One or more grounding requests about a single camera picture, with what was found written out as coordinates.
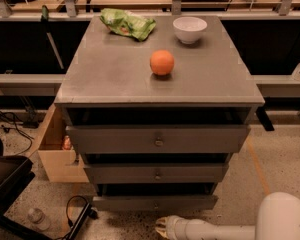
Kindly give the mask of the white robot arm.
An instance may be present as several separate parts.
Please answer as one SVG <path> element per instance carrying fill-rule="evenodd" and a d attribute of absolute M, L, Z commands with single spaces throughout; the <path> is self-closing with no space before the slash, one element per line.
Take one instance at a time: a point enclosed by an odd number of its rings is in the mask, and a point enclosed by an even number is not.
<path fill-rule="evenodd" d="M 171 215 L 159 218 L 155 230 L 167 240 L 300 240 L 300 199 L 284 192 L 267 195 L 255 226 L 213 225 Z"/>

